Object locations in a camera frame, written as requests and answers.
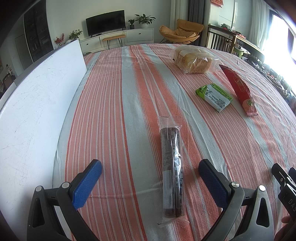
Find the red snack package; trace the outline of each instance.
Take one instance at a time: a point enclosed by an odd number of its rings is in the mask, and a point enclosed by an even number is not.
[[[220,64],[219,66],[221,67],[231,86],[233,87],[234,92],[239,98],[244,111],[247,113],[247,116],[258,115],[255,107],[255,101],[251,96],[250,90],[246,83],[238,76],[235,71],[233,71],[229,67],[226,67],[222,64]]]

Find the window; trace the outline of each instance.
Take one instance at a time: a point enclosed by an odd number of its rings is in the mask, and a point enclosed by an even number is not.
[[[296,40],[288,25],[275,12],[271,11],[270,28],[264,46],[264,63],[284,77],[293,90],[296,90],[294,69],[296,68]]]

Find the logo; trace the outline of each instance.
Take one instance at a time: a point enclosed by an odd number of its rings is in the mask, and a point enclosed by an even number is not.
[[[293,211],[295,212],[296,211],[296,207],[294,207],[295,206],[295,203],[293,203],[293,200],[292,199],[289,201],[289,204],[290,204],[291,208],[293,208]]]
[[[253,103],[252,103],[251,100],[248,100],[248,101],[247,101],[247,104],[248,104],[248,106],[252,106],[252,105],[253,105]]]
[[[238,86],[243,86],[243,83],[241,82],[241,80],[238,76],[235,76],[233,79],[237,83]]]

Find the wrapped snack bar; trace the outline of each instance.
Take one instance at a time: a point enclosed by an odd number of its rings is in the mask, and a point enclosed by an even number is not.
[[[185,216],[182,141],[178,120],[159,117],[163,163],[163,217],[160,226],[175,220],[187,222]]]
[[[226,67],[221,64],[219,66],[223,70],[223,72],[226,75],[228,81],[230,82],[232,88],[234,89],[234,91],[239,99],[239,102],[241,103],[247,116],[258,115],[256,107],[255,107],[255,101],[254,101],[246,83],[231,68]]]
[[[222,111],[232,101],[232,97],[216,84],[204,85],[195,92],[218,112]]]
[[[220,62],[208,49],[192,45],[179,46],[170,56],[186,74],[205,73]]]

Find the curtain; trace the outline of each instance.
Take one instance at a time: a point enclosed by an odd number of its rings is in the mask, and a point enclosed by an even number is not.
[[[253,0],[253,17],[248,40],[263,48],[268,34],[269,7],[263,0]]]
[[[188,0],[188,21],[203,24],[204,18],[205,0]],[[200,37],[192,43],[193,45],[200,45],[203,32],[204,31],[202,31]]]
[[[187,19],[188,0],[171,0],[170,4],[170,29],[177,28],[178,19]]]

